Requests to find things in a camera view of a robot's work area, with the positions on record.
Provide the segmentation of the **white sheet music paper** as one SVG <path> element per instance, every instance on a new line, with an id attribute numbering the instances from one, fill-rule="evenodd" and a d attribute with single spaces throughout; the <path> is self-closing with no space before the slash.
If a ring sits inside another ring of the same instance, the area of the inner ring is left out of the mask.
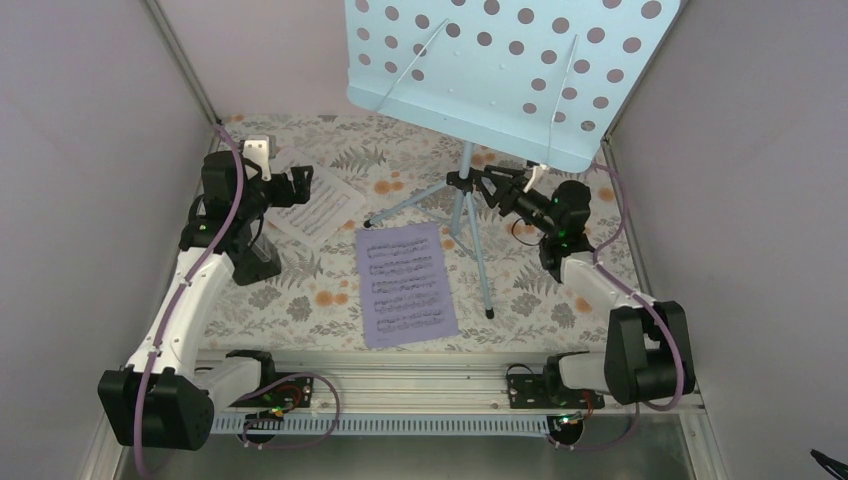
<path id="1" fill-rule="evenodd" d="M 313 163 L 299 150 L 283 148 L 270 161 L 271 170 L 275 173 L 290 173 L 290 168 L 295 166 L 312 166 L 314 169 L 310 199 L 305 204 L 290 208 L 272 207 L 266 213 L 266 220 L 284 234 L 315 249 L 365 206 L 366 197 L 328 168 Z"/>

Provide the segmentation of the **light blue music stand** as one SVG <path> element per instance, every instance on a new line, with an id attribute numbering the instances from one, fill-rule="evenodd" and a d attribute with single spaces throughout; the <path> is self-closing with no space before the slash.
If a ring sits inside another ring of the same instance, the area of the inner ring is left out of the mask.
<path id="1" fill-rule="evenodd" d="M 348 1 L 356 106 L 585 171 L 680 11 L 677 1 Z"/>

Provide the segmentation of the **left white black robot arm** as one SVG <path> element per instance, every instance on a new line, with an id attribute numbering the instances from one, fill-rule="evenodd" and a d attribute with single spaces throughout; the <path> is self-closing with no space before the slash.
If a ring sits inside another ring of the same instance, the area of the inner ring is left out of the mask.
<path id="1" fill-rule="evenodd" d="M 294 166 L 264 175 L 259 164 L 229 151 L 204 158 L 202 193 L 190 207 L 161 308 L 127 364 L 105 371 L 97 386 L 119 444 L 195 451 L 218 412 L 276 396 L 269 353 L 235 350 L 197 374 L 199 343 L 228 282 L 248 286 L 281 273 L 278 250 L 258 224 L 271 208 L 307 203 L 314 173 L 311 166 Z"/>

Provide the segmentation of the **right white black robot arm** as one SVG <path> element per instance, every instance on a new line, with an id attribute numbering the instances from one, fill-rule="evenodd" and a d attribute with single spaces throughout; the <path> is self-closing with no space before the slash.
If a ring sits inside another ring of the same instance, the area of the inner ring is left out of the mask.
<path id="1" fill-rule="evenodd" d="M 559 354 L 541 384 L 544 399 L 565 407 L 580 390 L 612 396 L 622 405 L 656 411 L 677 406 L 696 378 L 686 313 L 675 301 L 657 301 L 609 271 L 586 233 L 590 188 L 565 180 L 550 195 L 531 188 L 523 171 L 489 166 L 472 175 L 486 204 L 502 216 L 515 214 L 542 234 L 542 268 L 584 298 L 608 321 L 600 352 Z"/>

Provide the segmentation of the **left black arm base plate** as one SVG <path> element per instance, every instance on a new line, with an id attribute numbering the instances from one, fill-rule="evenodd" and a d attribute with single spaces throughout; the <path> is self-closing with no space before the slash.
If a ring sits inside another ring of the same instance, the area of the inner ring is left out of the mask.
<path id="1" fill-rule="evenodd" d="M 286 382 L 277 380 L 289 376 L 289 373 L 278 373 L 273 378 L 273 387 L 263 393 L 247 399 L 239 399 L 231 408 L 245 411 L 246 418 L 282 420 L 288 413 L 309 409 L 311 407 L 314 379 L 299 377 Z"/>

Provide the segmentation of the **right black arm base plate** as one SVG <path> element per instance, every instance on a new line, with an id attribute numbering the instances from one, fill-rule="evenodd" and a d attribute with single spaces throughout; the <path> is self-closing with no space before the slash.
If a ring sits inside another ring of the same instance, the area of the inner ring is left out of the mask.
<path id="1" fill-rule="evenodd" d="M 506 375 L 507 395 L 511 409 L 552 410 L 604 409 L 602 395 L 588 390 L 569 389 L 549 381 L 542 374 L 520 371 Z"/>

